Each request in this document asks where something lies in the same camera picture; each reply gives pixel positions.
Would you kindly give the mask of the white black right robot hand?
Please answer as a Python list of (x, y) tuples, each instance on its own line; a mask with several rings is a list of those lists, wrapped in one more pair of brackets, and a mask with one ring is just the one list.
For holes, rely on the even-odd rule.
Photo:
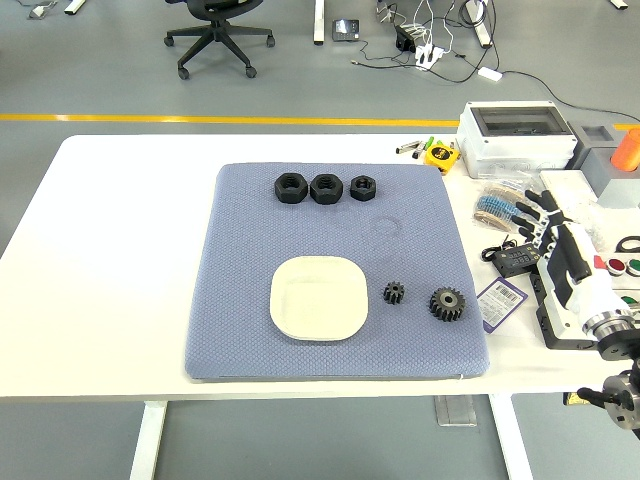
[(584, 227), (565, 216), (550, 191), (524, 192), (511, 220), (541, 254), (538, 271), (561, 307), (578, 317), (582, 330), (633, 329), (627, 304), (614, 292), (606, 264)]

